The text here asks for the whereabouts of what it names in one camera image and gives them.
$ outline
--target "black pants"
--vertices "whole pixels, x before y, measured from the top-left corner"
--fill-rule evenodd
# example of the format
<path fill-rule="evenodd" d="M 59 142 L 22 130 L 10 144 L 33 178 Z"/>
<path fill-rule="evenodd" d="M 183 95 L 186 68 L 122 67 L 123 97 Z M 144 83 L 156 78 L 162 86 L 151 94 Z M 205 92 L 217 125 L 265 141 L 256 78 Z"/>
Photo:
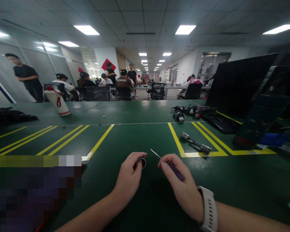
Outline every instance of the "black pants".
<path fill-rule="evenodd" d="M 37 102 L 42 102 L 44 100 L 42 85 L 25 85 L 25 87 Z"/>

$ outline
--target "white watch band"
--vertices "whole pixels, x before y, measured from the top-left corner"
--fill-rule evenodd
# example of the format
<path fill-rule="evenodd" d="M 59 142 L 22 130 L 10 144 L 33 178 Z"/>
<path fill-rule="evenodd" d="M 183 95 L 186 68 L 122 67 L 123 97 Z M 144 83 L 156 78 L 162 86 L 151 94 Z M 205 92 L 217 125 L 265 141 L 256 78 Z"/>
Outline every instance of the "white watch band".
<path fill-rule="evenodd" d="M 202 193 L 204 203 L 204 220 L 203 223 L 199 223 L 199 226 L 203 231 L 217 232 L 218 217 L 214 194 L 202 186 L 198 186 L 198 189 Z"/>

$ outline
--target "red decoration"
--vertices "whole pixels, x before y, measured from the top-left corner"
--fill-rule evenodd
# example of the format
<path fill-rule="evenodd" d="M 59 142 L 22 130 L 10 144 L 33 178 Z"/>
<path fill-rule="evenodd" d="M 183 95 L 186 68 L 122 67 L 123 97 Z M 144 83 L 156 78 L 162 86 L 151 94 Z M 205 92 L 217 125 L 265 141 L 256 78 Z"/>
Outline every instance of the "red decoration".
<path fill-rule="evenodd" d="M 106 63 L 108 63 L 108 62 L 110 62 L 110 63 L 112 64 L 112 66 L 113 66 L 113 70 L 115 70 L 115 69 L 116 69 L 116 66 L 115 66 L 111 61 L 109 61 L 108 59 L 106 59 L 106 60 L 104 61 L 104 63 L 103 63 L 103 65 L 102 65 L 101 68 L 105 71 L 105 70 L 107 69 Z"/>

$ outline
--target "brown t-shirt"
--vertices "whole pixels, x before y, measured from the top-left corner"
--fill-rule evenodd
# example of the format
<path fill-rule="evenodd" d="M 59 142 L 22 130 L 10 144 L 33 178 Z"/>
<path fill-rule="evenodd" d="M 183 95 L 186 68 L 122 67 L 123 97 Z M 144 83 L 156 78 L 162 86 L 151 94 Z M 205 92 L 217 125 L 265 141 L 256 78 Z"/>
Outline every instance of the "brown t-shirt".
<path fill-rule="evenodd" d="M 116 80 L 116 87 L 132 87 L 131 80 L 127 77 L 121 76 Z"/>

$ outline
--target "fingernail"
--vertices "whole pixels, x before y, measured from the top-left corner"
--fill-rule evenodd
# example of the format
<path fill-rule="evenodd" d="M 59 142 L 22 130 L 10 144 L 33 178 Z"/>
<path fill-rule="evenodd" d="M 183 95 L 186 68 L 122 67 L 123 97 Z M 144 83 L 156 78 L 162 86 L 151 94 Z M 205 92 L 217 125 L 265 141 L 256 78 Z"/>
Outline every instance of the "fingernail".
<path fill-rule="evenodd" d="M 168 169 L 168 165 L 165 162 L 162 162 L 161 166 L 165 171 Z"/>

